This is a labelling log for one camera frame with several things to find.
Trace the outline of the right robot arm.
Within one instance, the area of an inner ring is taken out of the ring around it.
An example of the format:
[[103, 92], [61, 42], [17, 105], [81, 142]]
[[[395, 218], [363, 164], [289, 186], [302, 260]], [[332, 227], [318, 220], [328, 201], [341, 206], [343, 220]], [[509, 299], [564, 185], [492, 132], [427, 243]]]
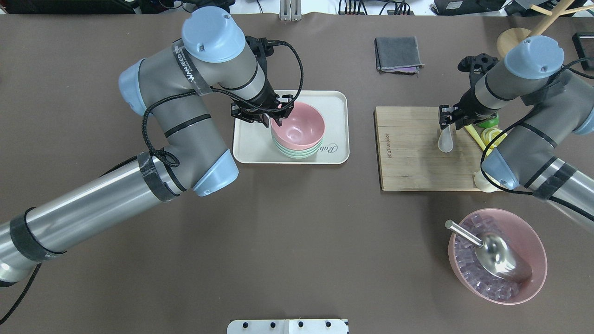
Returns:
[[439, 107], [443, 135], [493, 119], [515, 98], [532, 110], [505, 129], [505, 139], [481, 158], [481, 173], [496, 188], [551, 203], [576, 222], [593, 227], [593, 180], [558, 158], [569, 135], [593, 131], [593, 87], [563, 64], [564, 52], [547, 36], [528, 37], [501, 61], [486, 54], [466, 57], [458, 70], [470, 88], [453, 106]]

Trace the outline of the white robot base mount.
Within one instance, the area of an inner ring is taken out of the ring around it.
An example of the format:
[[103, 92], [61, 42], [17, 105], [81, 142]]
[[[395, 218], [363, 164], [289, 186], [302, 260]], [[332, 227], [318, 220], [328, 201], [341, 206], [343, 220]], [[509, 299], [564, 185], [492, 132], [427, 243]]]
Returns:
[[343, 319], [263, 319], [235, 320], [227, 334], [348, 334], [349, 323]]

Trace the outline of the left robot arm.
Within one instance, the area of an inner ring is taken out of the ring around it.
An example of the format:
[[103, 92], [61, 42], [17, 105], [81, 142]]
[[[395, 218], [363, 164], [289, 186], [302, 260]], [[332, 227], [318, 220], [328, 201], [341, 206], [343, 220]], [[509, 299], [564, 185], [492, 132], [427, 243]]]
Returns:
[[281, 125], [298, 93], [279, 95], [269, 82], [265, 62], [276, 46], [295, 51], [283, 40], [246, 36], [225, 9], [206, 6], [169, 47], [127, 68], [119, 89], [142, 117], [146, 150], [2, 223], [1, 287], [187, 190], [206, 196], [234, 182], [238, 167], [203, 98], [223, 94], [236, 120]]

